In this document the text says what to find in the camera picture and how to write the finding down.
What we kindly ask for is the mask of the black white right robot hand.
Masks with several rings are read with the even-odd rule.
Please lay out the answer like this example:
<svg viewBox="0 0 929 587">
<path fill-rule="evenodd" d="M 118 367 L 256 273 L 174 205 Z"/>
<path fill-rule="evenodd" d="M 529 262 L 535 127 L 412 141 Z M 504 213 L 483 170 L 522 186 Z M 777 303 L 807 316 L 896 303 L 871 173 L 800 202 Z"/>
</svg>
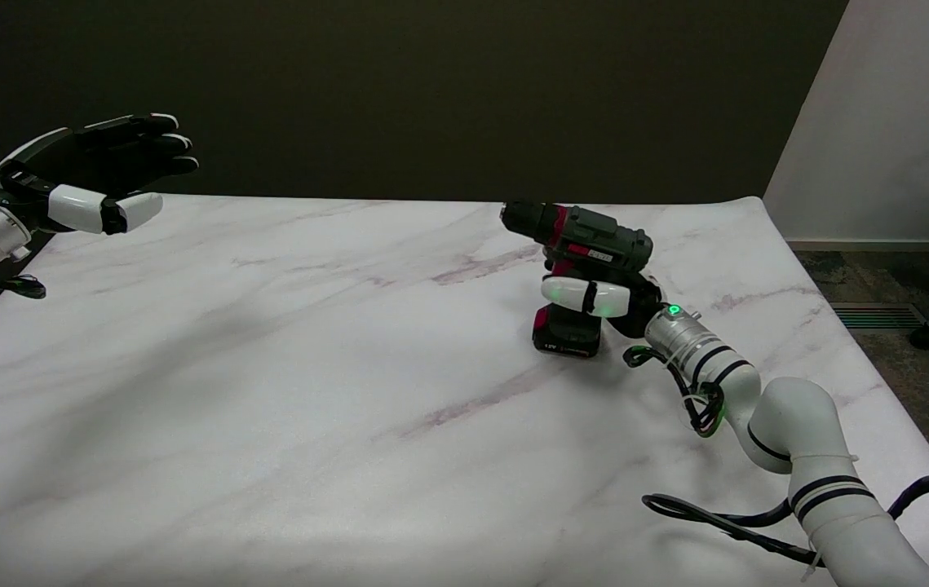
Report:
<svg viewBox="0 0 929 587">
<path fill-rule="evenodd" d="M 560 260 L 543 276 L 540 294 L 550 302 L 551 324 L 599 329 L 608 322 L 622 337 L 639 339 L 665 306 L 661 287 L 640 271 Z"/>
</svg>

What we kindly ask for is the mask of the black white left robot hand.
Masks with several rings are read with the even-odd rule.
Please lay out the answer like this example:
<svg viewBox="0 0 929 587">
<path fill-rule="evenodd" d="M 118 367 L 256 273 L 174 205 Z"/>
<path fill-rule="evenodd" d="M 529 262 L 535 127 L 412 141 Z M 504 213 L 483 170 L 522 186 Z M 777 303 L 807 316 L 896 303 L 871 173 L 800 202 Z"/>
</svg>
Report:
<svg viewBox="0 0 929 587">
<path fill-rule="evenodd" d="M 62 127 L 0 163 L 0 207 L 33 232 L 115 235 L 162 211 L 159 179 L 198 170 L 192 141 L 166 113 Z"/>
</svg>

